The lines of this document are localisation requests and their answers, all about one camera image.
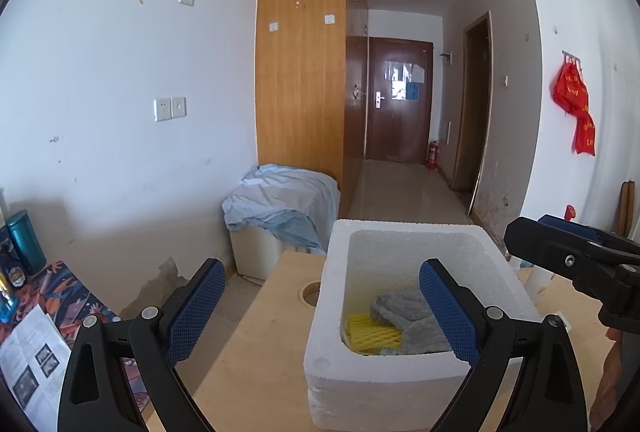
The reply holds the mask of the white paper leaflet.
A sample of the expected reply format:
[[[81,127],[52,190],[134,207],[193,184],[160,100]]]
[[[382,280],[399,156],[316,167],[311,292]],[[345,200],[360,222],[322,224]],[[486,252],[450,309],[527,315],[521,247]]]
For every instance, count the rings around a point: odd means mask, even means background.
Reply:
[[[58,406],[69,359],[70,348],[39,305],[1,345],[4,380],[37,431],[58,430]]]

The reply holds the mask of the white styrofoam box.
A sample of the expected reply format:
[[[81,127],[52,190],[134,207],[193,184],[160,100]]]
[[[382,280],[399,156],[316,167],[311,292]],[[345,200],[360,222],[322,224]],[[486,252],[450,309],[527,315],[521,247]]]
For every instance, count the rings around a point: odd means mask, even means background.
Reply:
[[[437,259],[486,307],[540,316],[486,232],[474,225],[334,224],[304,357],[311,420],[328,431],[434,426],[469,370],[419,291]]]

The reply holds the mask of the colourful patterned mat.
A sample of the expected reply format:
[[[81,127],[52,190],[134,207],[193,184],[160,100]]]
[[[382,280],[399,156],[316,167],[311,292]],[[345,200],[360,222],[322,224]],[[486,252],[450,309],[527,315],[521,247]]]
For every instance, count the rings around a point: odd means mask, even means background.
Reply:
[[[86,317],[96,316],[104,323],[119,320],[64,262],[58,261],[46,267],[21,289],[12,288],[7,281],[1,282],[1,345],[36,305],[50,316],[70,350]],[[8,388],[2,373],[1,381]],[[17,404],[10,389],[9,394],[10,401]]]

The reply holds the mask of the red fire extinguisher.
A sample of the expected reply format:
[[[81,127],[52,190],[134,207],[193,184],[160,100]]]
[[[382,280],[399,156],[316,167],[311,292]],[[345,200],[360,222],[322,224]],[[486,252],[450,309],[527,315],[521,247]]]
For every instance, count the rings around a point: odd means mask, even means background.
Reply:
[[[437,169],[438,153],[439,153],[439,144],[437,141],[432,141],[430,145],[428,145],[428,152],[427,152],[426,166],[428,170]]]

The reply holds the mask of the white double wall socket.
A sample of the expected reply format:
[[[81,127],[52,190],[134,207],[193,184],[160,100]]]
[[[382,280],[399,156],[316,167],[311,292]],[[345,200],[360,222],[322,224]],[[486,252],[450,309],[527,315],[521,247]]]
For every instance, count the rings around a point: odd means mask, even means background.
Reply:
[[[186,98],[155,99],[153,111],[156,122],[186,117]]]

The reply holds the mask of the wooden wardrobe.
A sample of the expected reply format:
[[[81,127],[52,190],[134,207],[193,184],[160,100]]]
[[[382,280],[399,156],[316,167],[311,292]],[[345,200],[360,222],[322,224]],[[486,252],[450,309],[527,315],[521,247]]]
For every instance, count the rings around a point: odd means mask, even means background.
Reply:
[[[259,163],[318,171],[346,217],[363,161],[367,0],[257,0]]]

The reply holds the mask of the dark brown entrance door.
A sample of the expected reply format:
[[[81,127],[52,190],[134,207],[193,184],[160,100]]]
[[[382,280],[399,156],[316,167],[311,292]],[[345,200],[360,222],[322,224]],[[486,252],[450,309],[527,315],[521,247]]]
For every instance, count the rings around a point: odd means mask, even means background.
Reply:
[[[367,159],[426,163],[433,56],[431,42],[370,39]]]

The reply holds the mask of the red hanging cloth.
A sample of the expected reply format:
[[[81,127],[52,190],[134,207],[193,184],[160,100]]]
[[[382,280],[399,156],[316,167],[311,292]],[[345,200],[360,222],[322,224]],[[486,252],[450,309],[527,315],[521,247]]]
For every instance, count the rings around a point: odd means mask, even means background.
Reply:
[[[596,125],[589,111],[589,96],[582,73],[568,56],[552,87],[552,99],[566,114],[576,119],[573,149],[576,154],[596,155]]]

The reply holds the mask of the grey knitted cloth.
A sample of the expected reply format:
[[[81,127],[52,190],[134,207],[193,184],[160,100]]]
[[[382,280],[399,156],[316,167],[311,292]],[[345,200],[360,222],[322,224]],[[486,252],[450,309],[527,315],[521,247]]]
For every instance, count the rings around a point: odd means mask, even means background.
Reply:
[[[420,355],[451,350],[434,313],[418,290],[377,296],[370,304],[370,316],[377,323],[392,325],[401,331],[402,354]]]

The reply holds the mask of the teal metal can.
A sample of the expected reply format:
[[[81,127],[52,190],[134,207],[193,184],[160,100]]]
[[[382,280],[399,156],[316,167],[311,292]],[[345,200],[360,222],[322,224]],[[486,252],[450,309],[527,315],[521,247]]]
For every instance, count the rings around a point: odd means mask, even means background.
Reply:
[[[24,269],[29,276],[34,276],[44,269],[47,259],[44,255],[32,220],[26,210],[17,211],[6,221],[14,248],[23,262]]]

